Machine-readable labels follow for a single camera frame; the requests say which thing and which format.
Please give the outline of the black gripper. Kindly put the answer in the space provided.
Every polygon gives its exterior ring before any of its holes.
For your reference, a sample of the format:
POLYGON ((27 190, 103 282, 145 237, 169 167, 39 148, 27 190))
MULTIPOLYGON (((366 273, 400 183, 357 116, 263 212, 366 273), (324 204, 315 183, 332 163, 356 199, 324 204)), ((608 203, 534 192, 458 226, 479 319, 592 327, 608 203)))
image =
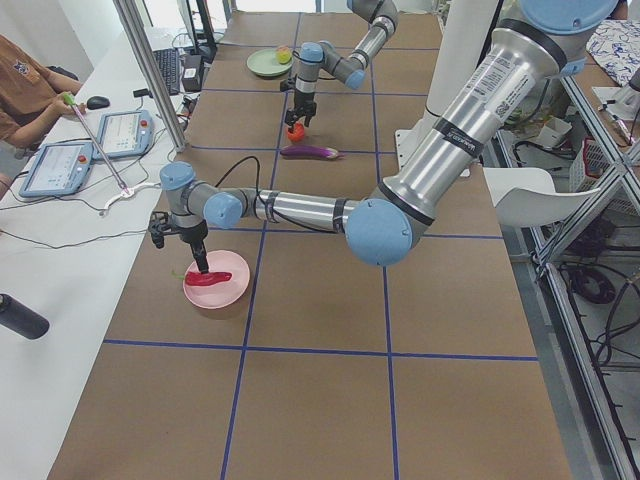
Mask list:
POLYGON ((200 222, 190 227, 175 226, 174 230, 180 240, 190 246, 198 271, 201 274, 206 274, 208 272, 208 261, 204 239, 208 235, 207 223, 200 222))
POLYGON ((287 130, 293 133, 297 120, 302 118, 304 118, 304 126, 309 127, 316 115, 316 110, 317 103, 315 102, 315 93, 295 89, 293 110, 287 110, 285 114, 287 130))

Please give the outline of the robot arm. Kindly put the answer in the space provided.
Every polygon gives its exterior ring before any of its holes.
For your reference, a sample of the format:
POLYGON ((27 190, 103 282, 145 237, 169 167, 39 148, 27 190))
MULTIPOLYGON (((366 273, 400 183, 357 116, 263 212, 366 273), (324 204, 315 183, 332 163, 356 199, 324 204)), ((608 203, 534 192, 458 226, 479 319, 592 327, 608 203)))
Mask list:
POLYGON ((614 9, 612 1, 516 2, 444 113, 431 126, 417 124, 402 136, 399 171, 363 200, 221 188, 198 180, 188 163, 163 167, 160 181, 169 208, 151 216, 154 244, 162 247, 166 236, 178 236, 190 246, 198 269, 207 272, 209 227, 229 229, 251 216, 342 233, 351 251, 370 265, 399 262, 433 223, 439 200, 533 87, 583 68, 587 41, 614 9))
POLYGON ((294 92, 293 106, 288 108, 284 123, 294 132, 295 125, 303 120, 308 127, 316 115, 316 83, 321 71, 352 90, 363 83, 371 60, 394 35, 398 26, 398 10, 391 0, 354 0, 347 7, 367 21, 369 28, 365 36, 348 56, 342 56, 328 41, 304 42, 297 51, 296 72, 293 77, 280 84, 280 90, 294 92))

